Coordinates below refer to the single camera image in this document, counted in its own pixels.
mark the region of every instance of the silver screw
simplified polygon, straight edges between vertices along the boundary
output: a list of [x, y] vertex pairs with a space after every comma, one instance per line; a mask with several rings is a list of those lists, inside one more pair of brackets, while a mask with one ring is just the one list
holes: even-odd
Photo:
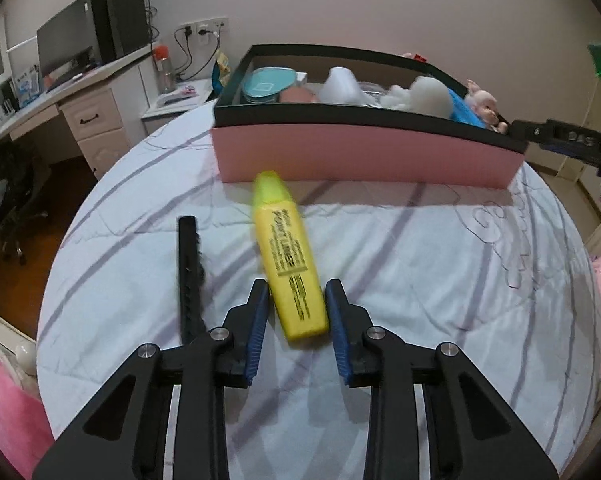
[[156, 353], [156, 345], [152, 345], [152, 343], [145, 343], [144, 345], [140, 345], [138, 347], [138, 357], [142, 357], [143, 359], [147, 359], [148, 357], [152, 357]]
[[454, 357], [458, 354], [459, 348], [454, 343], [443, 343], [441, 345], [441, 352], [443, 355], [447, 355], [447, 357]]
[[367, 329], [367, 337], [370, 339], [383, 339], [385, 337], [385, 329], [379, 326], [372, 326]]
[[210, 337], [215, 341], [224, 341], [229, 337], [229, 330], [224, 326], [220, 326], [210, 332]]

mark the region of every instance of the highlighter cap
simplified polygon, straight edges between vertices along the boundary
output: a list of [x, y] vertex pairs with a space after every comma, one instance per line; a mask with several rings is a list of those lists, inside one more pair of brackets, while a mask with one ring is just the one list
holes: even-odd
[[254, 180], [254, 211], [267, 204], [293, 202], [292, 194], [276, 171], [263, 171]]

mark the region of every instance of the wooden floor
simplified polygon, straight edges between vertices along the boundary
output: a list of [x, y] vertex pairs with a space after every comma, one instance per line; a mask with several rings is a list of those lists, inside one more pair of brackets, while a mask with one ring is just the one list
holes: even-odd
[[40, 192], [41, 208], [50, 218], [32, 220], [19, 237], [27, 263], [0, 255], [0, 316], [36, 338], [40, 304], [52, 262], [69, 224], [96, 184], [82, 157], [52, 165], [52, 175]]

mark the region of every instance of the triangular cutout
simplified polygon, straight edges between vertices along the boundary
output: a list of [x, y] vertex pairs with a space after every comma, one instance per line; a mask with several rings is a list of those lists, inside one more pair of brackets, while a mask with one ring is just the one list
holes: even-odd
[[485, 392], [472, 377], [468, 374], [461, 374], [459, 383], [463, 397], [465, 397], [471, 432], [476, 440], [487, 440], [510, 431], [510, 425], [503, 415], [490, 402]]
[[136, 377], [125, 377], [112, 395], [105, 399], [94, 415], [85, 423], [85, 433], [104, 438], [105, 440], [118, 440], [122, 433], [127, 408], [129, 408]]

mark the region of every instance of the white plush toy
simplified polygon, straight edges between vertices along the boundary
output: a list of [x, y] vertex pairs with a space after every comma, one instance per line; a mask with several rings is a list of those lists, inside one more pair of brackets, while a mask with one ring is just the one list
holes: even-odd
[[449, 119], [453, 112], [452, 97], [447, 86], [438, 79], [426, 76], [418, 76], [409, 90], [392, 86], [388, 94], [381, 97], [381, 106], [443, 119]]

